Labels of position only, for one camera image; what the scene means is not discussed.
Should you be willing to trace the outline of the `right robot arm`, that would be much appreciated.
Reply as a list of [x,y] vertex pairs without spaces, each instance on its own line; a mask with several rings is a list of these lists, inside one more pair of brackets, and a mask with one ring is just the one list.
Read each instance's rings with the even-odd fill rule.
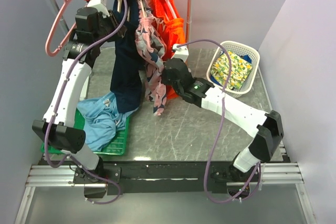
[[252,142],[239,152],[230,168],[233,180],[242,181],[258,162],[268,162],[283,139],[281,116],[255,109],[223,93],[203,78],[194,78],[182,59],[173,58],[164,63],[162,81],[172,86],[185,102],[223,116],[242,128]]

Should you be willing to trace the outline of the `navy blue shorts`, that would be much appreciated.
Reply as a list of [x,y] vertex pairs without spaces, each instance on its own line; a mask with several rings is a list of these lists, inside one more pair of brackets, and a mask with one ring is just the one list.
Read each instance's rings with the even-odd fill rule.
[[115,63],[110,91],[116,97],[119,113],[136,110],[140,106],[142,82],[139,70],[144,65],[135,45],[135,31],[139,26],[139,7],[137,0],[127,0],[129,17],[124,22],[124,37],[115,41]]

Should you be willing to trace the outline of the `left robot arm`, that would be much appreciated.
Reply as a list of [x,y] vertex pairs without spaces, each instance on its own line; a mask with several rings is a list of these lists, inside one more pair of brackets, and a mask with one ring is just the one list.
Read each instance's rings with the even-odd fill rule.
[[81,167],[93,183],[104,178],[101,161],[85,143],[84,130],[74,128],[77,103],[82,87],[100,55],[100,47],[125,34],[128,13],[117,20],[113,11],[95,7],[77,10],[75,27],[64,47],[60,79],[52,102],[42,120],[35,120],[32,130],[43,141],[45,151],[51,146],[62,151]]

